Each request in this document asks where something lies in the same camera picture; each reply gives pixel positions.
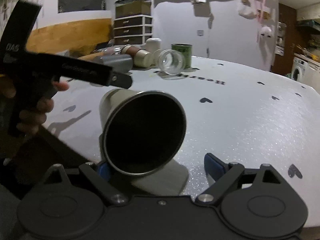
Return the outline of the person's left hand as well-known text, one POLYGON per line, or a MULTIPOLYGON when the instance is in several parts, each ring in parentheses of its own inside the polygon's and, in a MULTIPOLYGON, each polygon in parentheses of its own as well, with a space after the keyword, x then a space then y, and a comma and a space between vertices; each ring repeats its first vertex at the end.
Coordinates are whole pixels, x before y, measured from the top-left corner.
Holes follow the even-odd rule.
MULTIPOLYGON (((1 75, 1 94, 9 100, 13 100, 16 96, 14 85, 5 75, 1 75)), ((18 106, 19 115, 15 117, 18 121, 16 128, 26 134, 36 134, 39 128, 47 120, 47 113, 50 113, 54 108, 52 98, 41 98, 36 103, 31 102, 31 105, 22 107, 18 106)))

